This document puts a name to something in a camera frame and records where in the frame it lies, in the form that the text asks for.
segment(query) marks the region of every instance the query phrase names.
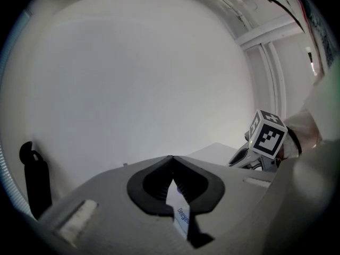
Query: black strap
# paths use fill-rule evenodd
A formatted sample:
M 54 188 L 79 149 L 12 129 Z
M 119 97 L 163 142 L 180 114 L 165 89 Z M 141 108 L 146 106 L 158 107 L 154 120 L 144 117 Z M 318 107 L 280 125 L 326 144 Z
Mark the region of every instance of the black strap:
M 287 127 L 287 129 L 288 129 L 288 134 L 290 135 L 293 142 L 295 143 L 297 150 L 299 151 L 299 155 L 300 155 L 302 153 L 302 148 L 301 148 L 300 142 L 299 142 L 296 134 L 294 133 L 294 131 L 292 131 L 289 127 Z

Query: white box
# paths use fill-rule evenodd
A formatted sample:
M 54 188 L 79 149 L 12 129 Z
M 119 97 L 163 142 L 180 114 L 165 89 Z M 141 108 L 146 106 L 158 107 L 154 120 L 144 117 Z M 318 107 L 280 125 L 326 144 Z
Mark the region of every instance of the white box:
M 274 159 L 287 132 L 280 117 L 258 109 L 249 129 L 249 149 Z

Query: black and white pattern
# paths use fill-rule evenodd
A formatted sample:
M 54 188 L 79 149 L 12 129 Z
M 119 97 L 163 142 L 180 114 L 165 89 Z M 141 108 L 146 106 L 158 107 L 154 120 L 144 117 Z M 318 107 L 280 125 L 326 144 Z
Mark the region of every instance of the black and white pattern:
M 264 124 L 254 148 L 273 156 L 284 134 L 283 131 Z
M 258 112 L 256 112 L 255 118 L 253 122 L 250 125 L 250 130 L 249 130 L 249 139 L 253 136 L 255 133 L 255 130 L 257 129 L 257 126 L 260 124 L 260 115 Z
M 264 110 L 261 110 L 261 113 L 264 117 L 265 120 L 270 121 L 272 123 L 278 124 L 280 126 L 284 126 L 284 124 L 282 123 L 280 117 L 278 117 L 275 114 L 271 114 L 271 113 L 267 113 Z

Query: white cube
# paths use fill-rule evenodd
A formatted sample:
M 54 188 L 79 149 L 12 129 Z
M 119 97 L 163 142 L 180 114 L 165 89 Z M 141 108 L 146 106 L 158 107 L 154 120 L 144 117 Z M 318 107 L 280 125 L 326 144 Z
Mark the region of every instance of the white cube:
M 249 130 L 249 149 L 274 159 L 288 129 L 280 117 L 258 109 Z

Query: wire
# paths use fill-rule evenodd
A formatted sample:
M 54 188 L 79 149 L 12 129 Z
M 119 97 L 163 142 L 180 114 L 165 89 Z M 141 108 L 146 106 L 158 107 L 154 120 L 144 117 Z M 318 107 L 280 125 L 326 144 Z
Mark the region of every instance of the wire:
M 298 21 L 298 19 L 283 4 L 281 4 L 279 1 L 276 1 L 276 0 L 268 0 L 268 1 L 274 2 L 276 5 L 282 7 L 285 10 L 285 12 L 287 12 L 294 19 L 294 21 L 301 28 L 303 33 L 305 33 L 303 28 L 302 28 L 302 26 L 301 26 L 301 24 L 300 24 L 300 22 Z

